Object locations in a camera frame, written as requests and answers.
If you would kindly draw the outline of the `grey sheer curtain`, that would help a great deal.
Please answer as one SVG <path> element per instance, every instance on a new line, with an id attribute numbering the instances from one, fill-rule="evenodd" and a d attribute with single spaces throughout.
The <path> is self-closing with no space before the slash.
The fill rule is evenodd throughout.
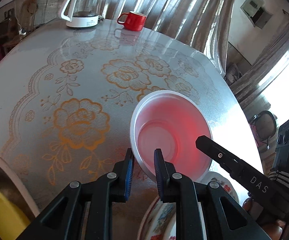
<path id="1" fill-rule="evenodd" d="M 224 76 L 234 1 L 102 0 L 100 10 L 110 20 L 130 11 L 146 15 L 146 28 L 202 52 Z"/>

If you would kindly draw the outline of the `round wicker chair back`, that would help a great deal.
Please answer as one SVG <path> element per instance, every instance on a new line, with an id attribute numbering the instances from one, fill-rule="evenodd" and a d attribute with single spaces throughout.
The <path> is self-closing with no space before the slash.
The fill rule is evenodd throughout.
<path id="1" fill-rule="evenodd" d="M 259 153 L 267 151 L 269 140 L 277 132 L 276 117 L 270 111 L 261 111 L 254 115 L 249 121 L 253 137 L 255 139 Z"/>

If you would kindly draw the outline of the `wall electrical box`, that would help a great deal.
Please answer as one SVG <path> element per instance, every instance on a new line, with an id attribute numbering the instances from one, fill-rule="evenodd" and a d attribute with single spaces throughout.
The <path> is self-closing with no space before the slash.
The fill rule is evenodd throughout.
<path id="1" fill-rule="evenodd" d="M 272 18 L 272 14 L 264 8 L 263 0 L 245 0 L 240 8 L 253 26 L 259 29 L 263 29 Z"/>

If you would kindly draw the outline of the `large steel bowl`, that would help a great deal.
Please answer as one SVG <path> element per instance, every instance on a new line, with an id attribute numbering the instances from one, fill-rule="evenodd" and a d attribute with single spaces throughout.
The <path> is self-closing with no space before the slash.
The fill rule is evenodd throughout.
<path id="1" fill-rule="evenodd" d="M 39 215 L 39 208 L 25 185 L 1 157 L 0 192 L 15 204 L 31 222 Z"/>

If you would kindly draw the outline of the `grey side curtain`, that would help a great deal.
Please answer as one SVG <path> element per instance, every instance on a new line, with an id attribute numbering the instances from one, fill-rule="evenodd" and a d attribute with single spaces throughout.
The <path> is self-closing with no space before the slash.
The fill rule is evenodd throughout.
<path id="1" fill-rule="evenodd" d="M 246 109 L 289 65 L 289 13 L 251 68 L 230 89 L 242 109 Z"/>

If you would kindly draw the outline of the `white floral plate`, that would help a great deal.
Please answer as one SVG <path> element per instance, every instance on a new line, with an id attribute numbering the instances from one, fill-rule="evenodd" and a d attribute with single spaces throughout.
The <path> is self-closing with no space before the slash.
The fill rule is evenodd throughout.
<path id="1" fill-rule="evenodd" d="M 175 212 L 175 204 L 163 203 L 157 196 L 141 221 L 137 239 L 176 239 Z"/>

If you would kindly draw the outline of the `wooden chair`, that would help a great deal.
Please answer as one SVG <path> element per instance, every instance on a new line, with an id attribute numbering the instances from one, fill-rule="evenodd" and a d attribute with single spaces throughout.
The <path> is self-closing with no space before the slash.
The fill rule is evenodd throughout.
<path id="1" fill-rule="evenodd" d="M 34 21 L 37 10 L 37 0 L 25 0 L 23 2 L 20 10 L 20 18 L 17 20 L 20 26 L 19 33 L 3 45 L 5 54 L 8 54 L 25 37 L 34 31 Z"/>

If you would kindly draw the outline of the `yellow plastic bowl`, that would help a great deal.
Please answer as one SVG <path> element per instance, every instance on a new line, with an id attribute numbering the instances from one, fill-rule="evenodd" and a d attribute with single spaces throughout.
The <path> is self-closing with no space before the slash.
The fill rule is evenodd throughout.
<path id="1" fill-rule="evenodd" d="M 17 239 L 29 224 L 27 216 L 0 192 L 0 238 Z"/>

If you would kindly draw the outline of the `white plate red pattern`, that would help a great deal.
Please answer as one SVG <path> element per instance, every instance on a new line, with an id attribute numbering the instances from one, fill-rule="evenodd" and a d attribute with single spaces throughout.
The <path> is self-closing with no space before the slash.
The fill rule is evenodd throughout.
<path id="1" fill-rule="evenodd" d="M 208 171 L 205 176 L 200 180 L 200 183 L 207 185 L 210 181 L 219 183 L 222 188 L 239 203 L 238 195 L 228 179 L 223 177 L 221 174 L 213 171 Z"/>

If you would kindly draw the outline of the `red plastic bowl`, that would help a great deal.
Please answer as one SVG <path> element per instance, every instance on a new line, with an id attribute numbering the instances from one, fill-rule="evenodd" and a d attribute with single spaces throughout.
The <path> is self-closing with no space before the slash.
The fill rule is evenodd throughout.
<path id="1" fill-rule="evenodd" d="M 130 144 L 141 170 L 155 180 L 154 151 L 192 181 L 203 179 L 211 158 L 196 148 L 195 141 L 212 138 L 209 124 L 191 99 L 171 90 L 158 90 L 143 97 L 133 111 Z"/>

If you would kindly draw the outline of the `red mug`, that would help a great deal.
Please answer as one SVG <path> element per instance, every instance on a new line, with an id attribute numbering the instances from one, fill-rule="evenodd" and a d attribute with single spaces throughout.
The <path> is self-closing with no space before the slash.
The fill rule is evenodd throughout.
<path id="1" fill-rule="evenodd" d="M 120 20 L 122 16 L 126 16 L 124 22 Z M 125 12 L 117 18 L 117 23 L 130 31 L 141 31 L 144 28 L 147 16 L 139 12 Z"/>

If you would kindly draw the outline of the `white glass electric kettle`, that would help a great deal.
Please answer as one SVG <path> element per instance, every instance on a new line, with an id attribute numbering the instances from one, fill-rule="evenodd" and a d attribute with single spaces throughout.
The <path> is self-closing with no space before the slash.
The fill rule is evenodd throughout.
<path id="1" fill-rule="evenodd" d="M 94 27 L 99 22 L 101 0 L 64 0 L 58 17 L 70 28 Z"/>

